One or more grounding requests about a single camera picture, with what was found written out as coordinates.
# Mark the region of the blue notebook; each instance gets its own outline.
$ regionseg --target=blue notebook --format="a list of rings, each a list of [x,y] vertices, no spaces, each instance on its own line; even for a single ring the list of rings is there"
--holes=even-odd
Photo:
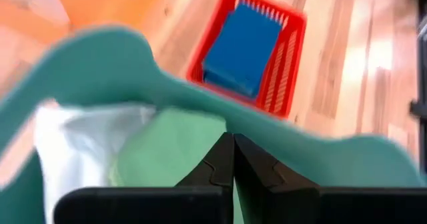
[[[281,29],[278,22],[239,5],[204,60],[204,81],[256,98]]]

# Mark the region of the teal bag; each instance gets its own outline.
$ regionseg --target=teal bag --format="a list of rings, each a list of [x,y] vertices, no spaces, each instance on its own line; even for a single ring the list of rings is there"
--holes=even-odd
[[[0,147],[44,99],[63,105],[142,101],[222,116],[294,171],[323,186],[424,187],[406,152],[376,136],[321,139],[159,70],[147,41],[123,27],[84,31],[40,60],[0,104]],[[43,179],[34,153],[0,192],[0,223],[44,223]]]

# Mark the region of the wooden floor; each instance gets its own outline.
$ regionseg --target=wooden floor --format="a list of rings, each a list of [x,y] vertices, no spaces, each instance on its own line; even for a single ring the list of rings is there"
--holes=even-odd
[[[408,114],[417,99],[417,0],[277,1],[308,17],[289,121],[328,137],[384,135],[417,160],[418,123]],[[141,25],[160,67],[183,77],[217,2],[157,1]],[[20,75],[19,66],[9,73]]]

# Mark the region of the red plastic basket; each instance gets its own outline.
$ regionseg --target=red plastic basket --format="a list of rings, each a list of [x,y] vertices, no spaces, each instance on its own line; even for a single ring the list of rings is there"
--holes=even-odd
[[[272,19],[278,20],[284,26],[264,70],[260,92],[255,101],[203,82],[203,60],[220,34],[228,13],[233,11],[240,1],[249,3],[255,10],[264,15],[270,15]],[[269,113],[274,117],[286,118],[289,115],[294,96],[305,30],[305,16],[283,4],[277,4],[271,0],[221,0],[197,46],[194,56],[191,58],[186,79],[231,97],[254,109]]]

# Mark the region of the red basket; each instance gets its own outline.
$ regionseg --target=red basket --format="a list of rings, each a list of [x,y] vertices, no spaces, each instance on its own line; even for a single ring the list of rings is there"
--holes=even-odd
[[[284,28],[279,34],[272,56],[266,65],[262,77],[260,92],[256,100],[249,100],[231,91],[203,82],[202,63],[220,34],[228,13],[243,1],[254,9],[283,23]],[[240,103],[269,113],[274,117],[286,118],[289,115],[298,66],[300,64],[302,43],[306,30],[306,18],[303,14],[291,10],[290,7],[274,3],[271,0],[220,0],[216,10],[203,34],[194,56],[191,58],[186,79],[222,95],[231,97]]]

